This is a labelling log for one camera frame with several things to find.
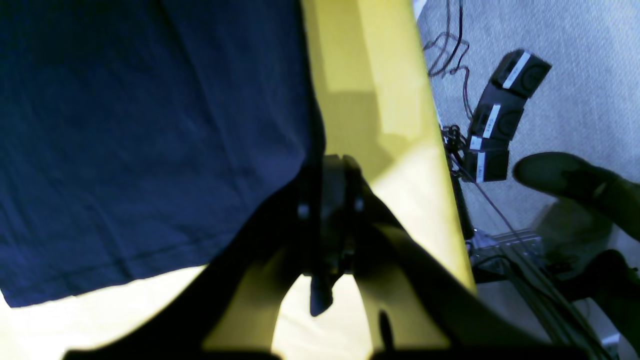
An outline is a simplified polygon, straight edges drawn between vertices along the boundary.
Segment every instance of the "white label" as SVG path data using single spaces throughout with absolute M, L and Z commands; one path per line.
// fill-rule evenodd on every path
M 482 148 L 482 138 L 477 136 L 471 136 L 471 142 L 469 143 L 469 149 L 480 150 Z
M 495 125 L 495 121 L 498 119 L 498 113 L 500 112 L 500 104 L 494 104 L 491 109 L 491 113 L 489 114 L 489 120 L 486 121 L 486 125 L 484 126 L 484 133 L 482 134 L 483 138 L 490 138 L 491 132 L 493 131 L 493 127 Z
M 524 68 L 524 64 L 526 64 L 527 61 L 529 61 L 530 57 L 531 55 L 529 55 L 529 53 L 527 52 L 522 53 L 522 56 L 516 63 L 516 66 L 514 66 L 513 69 L 511 70 L 511 73 L 507 77 L 507 80 L 505 80 L 504 84 L 502 84 L 503 88 L 508 89 L 511 87 L 511 85 L 513 85 L 513 82 L 516 81 L 516 78 L 518 77 L 518 75 L 520 75 L 520 71 L 522 71 L 522 68 Z
M 478 162 L 476 168 L 476 182 L 483 183 L 484 182 L 484 153 L 478 153 Z

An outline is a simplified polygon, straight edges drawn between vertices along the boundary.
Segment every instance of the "navy blue fabric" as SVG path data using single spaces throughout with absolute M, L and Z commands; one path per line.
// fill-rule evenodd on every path
M 298 0 L 0 0 L 0 290 L 206 264 L 324 152 Z

